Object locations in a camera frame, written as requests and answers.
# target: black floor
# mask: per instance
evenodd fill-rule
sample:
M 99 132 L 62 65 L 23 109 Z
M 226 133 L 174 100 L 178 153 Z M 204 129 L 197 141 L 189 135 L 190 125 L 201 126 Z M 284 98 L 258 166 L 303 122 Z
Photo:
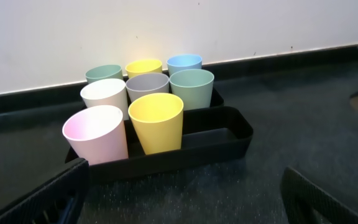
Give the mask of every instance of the black floor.
M 79 223 L 287 223 L 279 183 L 299 165 L 358 198 L 358 63 L 215 84 L 254 128 L 245 158 L 93 187 Z M 0 117 L 0 190 L 64 162 L 80 103 Z

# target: mint green cup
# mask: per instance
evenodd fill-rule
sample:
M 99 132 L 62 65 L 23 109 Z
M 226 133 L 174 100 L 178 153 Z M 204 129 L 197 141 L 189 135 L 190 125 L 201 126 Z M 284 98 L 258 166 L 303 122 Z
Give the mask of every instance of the mint green cup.
M 172 93 L 183 100 L 183 110 L 208 108 L 211 104 L 211 95 L 214 75 L 202 69 L 188 69 L 175 72 L 169 78 Z
M 93 83 L 107 78 L 118 78 L 122 80 L 122 69 L 119 65 L 103 65 L 85 73 L 88 83 Z

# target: white wall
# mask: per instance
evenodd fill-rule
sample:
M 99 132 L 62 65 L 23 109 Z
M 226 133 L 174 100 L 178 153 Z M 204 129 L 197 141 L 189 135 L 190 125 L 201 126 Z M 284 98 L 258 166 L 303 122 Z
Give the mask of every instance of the white wall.
M 211 63 L 355 43 L 356 0 L 0 0 L 0 93 L 140 58 Z

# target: plastic cup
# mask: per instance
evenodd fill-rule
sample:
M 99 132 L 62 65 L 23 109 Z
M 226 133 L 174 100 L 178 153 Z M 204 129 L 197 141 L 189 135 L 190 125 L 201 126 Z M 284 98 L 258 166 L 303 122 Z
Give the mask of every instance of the plastic cup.
M 131 101 L 151 94 L 168 93 L 169 77 L 162 73 L 148 73 L 131 78 L 126 83 Z
M 211 104 L 214 75 L 202 69 L 176 72 L 170 77 L 172 93 L 185 104 L 184 110 L 207 108 Z
M 129 116 L 136 134 L 148 154 L 180 149 L 183 102 L 170 93 L 153 93 L 135 100 Z
M 62 133 L 90 165 L 128 159 L 122 111 L 115 106 L 94 106 L 74 114 Z
M 137 60 L 127 65 L 125 70 L 127 70 L 128 78 L 145 73 L 162 73 L 162 62 L 157 59 Z
M 128 117 L 128 101 L 125 82 L 117 78 L 99 80 L 86 85 L 80 93 L 86 107 L 99 105 L 117 106 Z
M 183 54 L 167 60 L 169 75 L 187 69 L 201 69 L 203 58 L 199 55 Z
M 119 65 L 103 65 L 85 73 L 88 83 L 93 83 L 106 78 L 118 78 L 122 80 L 122 69 Z

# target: baseboard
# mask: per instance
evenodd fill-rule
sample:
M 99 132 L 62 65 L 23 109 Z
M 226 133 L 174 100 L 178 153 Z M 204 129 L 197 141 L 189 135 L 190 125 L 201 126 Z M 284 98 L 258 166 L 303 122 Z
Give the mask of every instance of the baseboard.
M 355 61 L 358 61 L 358 44 L 211 63 L 203 65 L 203 69 L 212 72 L 215 80 L 220 81 L 268 72 Z M 81 101 L 79 92 L 85 85 L 85 82 L 81 82 L 0 95 L 0 114 Z

